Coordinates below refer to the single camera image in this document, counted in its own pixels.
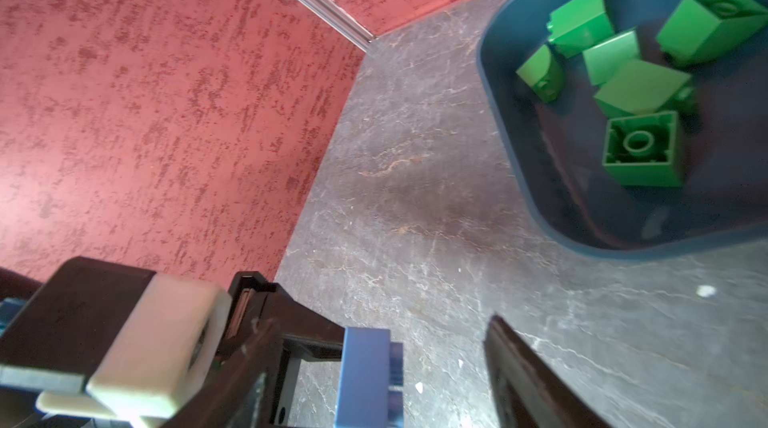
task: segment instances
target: green toy brick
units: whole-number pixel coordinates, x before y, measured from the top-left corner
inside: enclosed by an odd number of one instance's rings
[[[565,58],[573,58],[615,34],[604,0],[571,0],[552,11],[549,18],[549,42]]]
[[[623,186],[682,186],[684,154],[677,111],[608,120],[603,167]]]
[[[629,60],[594,96],[608,117],[650,115],[675,110],[696,112],[690,74],[643,60]]]
[[[768,9],[755,0],[682,0],[656,40],[682,68],[719,58],[766,24]]]
[[[563,89],[563,69],[546,44],[528,58],[517,73],[544,103],[557,99]]]
[[[638,35],[626,30],[584,51],[589,82],[592,86],[605,83],[630,59],[640,59]]]

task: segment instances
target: white speck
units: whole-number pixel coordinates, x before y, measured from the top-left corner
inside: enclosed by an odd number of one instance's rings
[[[472,418],[469,417],[468,414],[462,415],[462,428],[474,428],[475,425],[472,424]]]
[[[711,297],[715,293],[717,293],[717,288],[709,284],[700,284],[699,287],[696,288],[696,294],[702,298]]]

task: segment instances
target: blue plastic container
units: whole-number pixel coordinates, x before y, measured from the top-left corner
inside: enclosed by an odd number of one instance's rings
[[[580,56],[543,104],[514,73],[569,0],[510,0],[478,49],[478,68],[533,217],[554,240],[594,256],[648,260],[768,234],[768,30],[690,69],[699,116],[684,120],[682,188],[622,187],[600,165],[606,118]],[[654,39],[680,0],[605,0],[616,32],[638,27],[643,58],[668,65]],[[757,0],[763,5],[768,0]]]

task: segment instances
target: green brick stud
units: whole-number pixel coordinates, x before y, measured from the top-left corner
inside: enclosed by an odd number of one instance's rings
[[[755,0],[682,0],[656,40],[678,68],[719,58],[768,24]]]
[[[614,35],[604,0],[571,0],[552,11],[549,18],[549,42],[565,58],[573,58]]]
[[[682,186],[684,136],[677,112],[609,120],[603,167],[623,186]]]
[[[696,112],[696,90],[690,74],[637,59],[625,62],[594,99],[608,117],[669,110],[686,115]]]
[[[546,44],[528,58],[517,73],[544,103],[557,99],[563,89],[563,69]]]
[[[589,82],[592,86],[605,83],[630,59],[640,59],[638,35],[634,29],[619,33],[584,51]]]

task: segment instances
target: gray marble countertop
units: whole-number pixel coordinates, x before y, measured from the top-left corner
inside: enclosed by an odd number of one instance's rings
[[[504,1],[372,45],[277,280],[405,343],[407,426],[498,426],[492,313],[617,427],[768,426],[768,243],[631,263],[547,238],[475,68]],[[338,378],[338,364],[303,364],[290,422],[332,426]]]

